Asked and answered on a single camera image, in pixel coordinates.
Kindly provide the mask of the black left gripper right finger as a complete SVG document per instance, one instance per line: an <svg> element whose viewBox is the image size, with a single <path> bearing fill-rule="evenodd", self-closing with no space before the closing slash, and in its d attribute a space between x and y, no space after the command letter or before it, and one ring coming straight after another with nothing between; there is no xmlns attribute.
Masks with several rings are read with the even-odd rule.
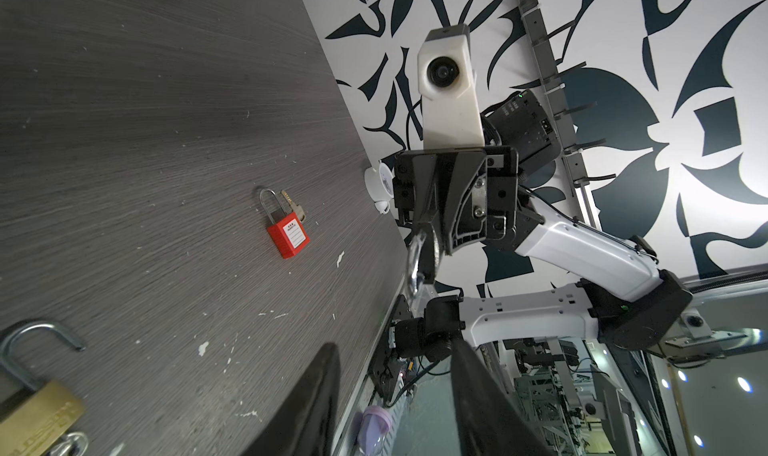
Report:
<svg viewBox="0 0 768 456"><path fill-rule="evenodd" d="M511 405L467 342L452 341L450 370L461 454L552 453Z"/></svg>

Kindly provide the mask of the black padlock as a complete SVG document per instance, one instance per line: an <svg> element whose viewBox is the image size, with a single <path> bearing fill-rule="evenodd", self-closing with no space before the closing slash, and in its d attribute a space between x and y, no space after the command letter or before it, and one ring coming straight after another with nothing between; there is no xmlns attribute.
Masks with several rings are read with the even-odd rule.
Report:
<svg viewBox="0 0 768 456"><path fill-rule="evenodd" d="M405 295L414 302L423 286L433 286L442 259L442 247L433 229L414 232L408 246L405 270Z"/></svg>

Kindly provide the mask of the red padlock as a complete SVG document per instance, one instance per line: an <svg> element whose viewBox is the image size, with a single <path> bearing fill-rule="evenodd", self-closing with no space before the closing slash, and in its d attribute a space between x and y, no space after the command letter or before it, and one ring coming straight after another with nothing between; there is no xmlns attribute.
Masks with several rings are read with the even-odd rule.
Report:
<svg viewBox="0 0 768 456"><path fill-rule="evenodd" d="M281 195L270 188L259 191L261 209L268 218L267 233L283 259L300 254L309 244L310 237L303 222L291 211Z"/></svg>

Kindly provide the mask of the brass padlock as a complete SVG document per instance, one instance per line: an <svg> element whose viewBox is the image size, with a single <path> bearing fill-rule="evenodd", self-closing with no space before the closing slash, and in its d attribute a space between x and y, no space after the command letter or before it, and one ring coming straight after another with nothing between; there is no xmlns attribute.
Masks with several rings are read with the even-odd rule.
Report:
<svg viewBox="0 0 768 456"><path fill-rule="evenodd" d="M20 398L1 406L3 455L83 455L88 436L73 426L85 413L84 403L63 384L37 377L14 356L14 346L34 331L54 334L74 351L82 352L82 338L63 324L36 320L21 322L1 338L1 369L22 386Z"/></svg>

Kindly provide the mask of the brass key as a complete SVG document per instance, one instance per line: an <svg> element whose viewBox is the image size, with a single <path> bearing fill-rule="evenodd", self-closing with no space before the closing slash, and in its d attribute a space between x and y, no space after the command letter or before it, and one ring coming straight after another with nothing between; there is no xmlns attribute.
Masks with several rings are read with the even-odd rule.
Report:
<svg viewBox="0 0 768 456"><path fill-rule="evenodd" d="M293 200L293 199L292 199L292 198L289 196L289 194L288 194L288 193L287 193L285 190L282 190L282 191L281 191L281 195L283 196L283 198L285 199L285 201L286 201L286 202L288 203L288 205L290 206L290 209L291 209L291 211L292 211L292 212L293 212L293 213L294 213L294 214L297 216L297 219L298 219L300 222L304 222L304 221L306 220L306 212L305 212L304 208L303 208L303 207L302 207L300 204L296 203L296 202L295 202L295 201L294 201L294 200Z"/></svg>

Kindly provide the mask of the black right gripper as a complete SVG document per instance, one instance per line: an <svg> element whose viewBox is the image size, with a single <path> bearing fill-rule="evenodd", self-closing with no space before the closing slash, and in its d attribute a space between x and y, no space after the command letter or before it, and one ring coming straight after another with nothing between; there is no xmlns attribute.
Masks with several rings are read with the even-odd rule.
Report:
<svg viewBox="0 0 768 456"><path fill-rule="evenodd" d="M397 224L425 230L443 253L474 242L514 248L520 171L512 147L400 151L393 174Z"/></svg>

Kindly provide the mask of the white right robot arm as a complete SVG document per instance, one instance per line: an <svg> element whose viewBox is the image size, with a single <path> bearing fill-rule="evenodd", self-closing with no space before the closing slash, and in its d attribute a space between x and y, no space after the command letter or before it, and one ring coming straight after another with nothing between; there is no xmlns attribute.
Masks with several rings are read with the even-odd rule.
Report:
<svg viewBox="0 0 768 456"><path fill-rule="evenodd" d="M397 322L400 358L446 358L457 341L478 347L513 339L596 339L624 350L657 344L692 300L639 237L621 239L564 215L522 186L555 152L555 131L528 91L480 116L475 148L402 151L394 158L394 203L412 232L407 293L435 282L443 258L474 243L566 272L545 291L489 300L444 296Z"/></svg>

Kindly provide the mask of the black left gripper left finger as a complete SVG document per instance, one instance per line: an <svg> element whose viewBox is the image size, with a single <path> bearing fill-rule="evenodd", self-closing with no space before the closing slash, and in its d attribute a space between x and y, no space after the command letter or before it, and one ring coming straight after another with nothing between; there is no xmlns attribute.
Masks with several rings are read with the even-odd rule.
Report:
<svg viewBox="0 0 768 456"><path fill-rule="evenodd" d="M323 344L245 455L330 455L341 379L338 346Z"/></svg>

